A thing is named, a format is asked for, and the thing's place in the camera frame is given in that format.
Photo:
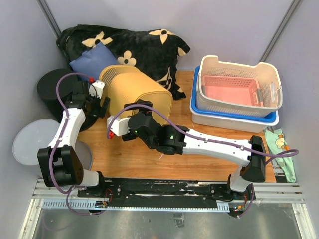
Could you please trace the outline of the grey bucket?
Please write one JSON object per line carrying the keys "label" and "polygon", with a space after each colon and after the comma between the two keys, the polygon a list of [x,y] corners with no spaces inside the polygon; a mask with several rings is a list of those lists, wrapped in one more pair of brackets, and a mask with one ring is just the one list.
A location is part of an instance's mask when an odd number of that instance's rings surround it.
{"label": "grey bucket", "polygon": [[[55,137],[59,126],[60,124],[52,119],[37,120],[23,128],[14,140],[12,152],[15,159],[38,178],[43,177],[37,153],[41,148],[48,147]],[[91,170],[93,154],[89,146],[77,138],[75,152],[83,168]]]}

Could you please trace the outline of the yellow slatted basket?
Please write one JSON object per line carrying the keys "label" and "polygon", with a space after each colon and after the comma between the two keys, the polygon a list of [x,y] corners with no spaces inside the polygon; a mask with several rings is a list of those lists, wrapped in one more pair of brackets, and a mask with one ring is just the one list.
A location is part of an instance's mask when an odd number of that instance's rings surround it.
{"label": "yellow slatted basket", "polygon": [[143,100],[152,102],[154,109],[169,118],[173,101],[171,92],[138,68],[111,65],[102,70],[99,80],[105,83],[104,95],[110,98],[109,115],[116,115],[125,104]]}

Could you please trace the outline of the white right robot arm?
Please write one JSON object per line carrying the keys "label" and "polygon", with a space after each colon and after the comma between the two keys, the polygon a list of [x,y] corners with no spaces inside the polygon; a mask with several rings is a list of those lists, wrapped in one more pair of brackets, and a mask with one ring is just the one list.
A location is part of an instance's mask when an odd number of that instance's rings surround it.
{"label": "white right robot arm", "polygon": [[226,186],[229,198],[238,199],[249,184],[266,180],[265,147],[261,137],[254,135],[249,140],[234,140],[197,132],[172,121],[160,125],[152,113],[163,119],[166,117],[152,108],[150,102],[126,104],[121,111],[128,110],[138,110],[129,117],[128,128],[149,149],[166,155],[206,155],[237,164],[238,168],[229,176]]}

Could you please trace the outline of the black large bucket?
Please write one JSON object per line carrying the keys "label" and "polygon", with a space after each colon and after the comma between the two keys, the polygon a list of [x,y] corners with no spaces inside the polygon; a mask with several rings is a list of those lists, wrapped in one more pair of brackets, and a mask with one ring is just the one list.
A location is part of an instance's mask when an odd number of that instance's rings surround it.
{"label": "black large bucket", "polygon": [[[56,69],[46,73],[37,83],[37,93],[55,119],[61,123],[64,108],[83,109],[89,94],[89,76],[69,69]],[[98,117],[86,116],[81,131],[92,127]]]}

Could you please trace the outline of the blue bucket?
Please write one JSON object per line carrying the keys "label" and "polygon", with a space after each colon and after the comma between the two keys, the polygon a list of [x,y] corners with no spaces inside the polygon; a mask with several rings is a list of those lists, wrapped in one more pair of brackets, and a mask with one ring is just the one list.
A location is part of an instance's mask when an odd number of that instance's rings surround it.
{"label": "blue bucket", "polygon": [[106,67],[119,65],[119,62],[103,43],[98,43],[94,48],[83,52],[80,57],[69,64],[74,72],[82,73],[98,80],[101,72]]}

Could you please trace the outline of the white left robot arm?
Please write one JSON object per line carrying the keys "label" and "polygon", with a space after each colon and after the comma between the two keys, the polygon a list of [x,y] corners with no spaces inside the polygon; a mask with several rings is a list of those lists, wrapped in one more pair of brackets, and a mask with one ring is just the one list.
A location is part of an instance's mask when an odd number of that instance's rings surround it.
{"label": "white left robot arm", "polygon": [[47,187],[55,187],[61,193],[63,186],[89,188],[96,197],[107,191],[106,183],[101,181],[102,173],[84,168],[75,151],[78,134],[87,116],[103,118],[110,99],[104,97],[105,84],[93,78],[74,82],[72,94],[63,101],[60,95],[62,77],[55,86],[55,94],[63,108],[58,131],[46,148],[37,153],[42,178]]}

